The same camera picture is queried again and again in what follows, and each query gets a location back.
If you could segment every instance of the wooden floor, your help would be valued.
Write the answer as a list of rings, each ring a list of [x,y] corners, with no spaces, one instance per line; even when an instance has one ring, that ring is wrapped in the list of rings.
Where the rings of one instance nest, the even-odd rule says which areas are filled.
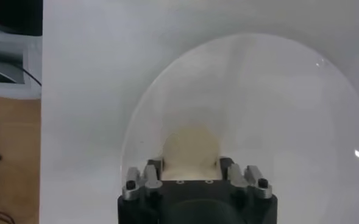
[[[40,100],[0,98],[0,211],[17,224],[38,223],[40,119]]]

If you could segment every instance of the transparent dome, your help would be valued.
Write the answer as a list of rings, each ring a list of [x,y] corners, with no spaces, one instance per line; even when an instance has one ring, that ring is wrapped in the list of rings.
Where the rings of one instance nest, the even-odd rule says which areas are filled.
[[[359,98],[317,52],[248,33],[181,56],[134,111],[123,177],[192,124],[206,125],[242,168],[260,168],[279,199],[279,223],[359,223]]]

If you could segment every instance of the beige object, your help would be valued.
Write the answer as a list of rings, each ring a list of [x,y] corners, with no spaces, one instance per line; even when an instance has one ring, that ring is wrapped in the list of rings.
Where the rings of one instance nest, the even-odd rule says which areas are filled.
[[[219,142],[203,125],[187,126],[163,146],[163,180],[218,180]]]

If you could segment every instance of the white backdrop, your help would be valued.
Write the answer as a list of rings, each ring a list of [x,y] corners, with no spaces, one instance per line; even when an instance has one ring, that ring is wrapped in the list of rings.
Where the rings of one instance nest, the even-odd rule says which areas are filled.
[[[121,145],[146,88],[186,51],[264,32],[316,49],[359,95],[359,0],[47,0],[40,223],[116,223]]]

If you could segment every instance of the black screw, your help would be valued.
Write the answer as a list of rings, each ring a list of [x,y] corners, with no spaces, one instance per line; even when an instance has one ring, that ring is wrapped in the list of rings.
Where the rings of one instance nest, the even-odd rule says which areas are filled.
[[[269,181],[264,179],[264,178],[258,179],[258,187],[260,187],[260,188],[268,188],[269,187]]]
[[[134,190],[136,188],[136,181],[128,180],[126,181],[126,189],[127,190]]]

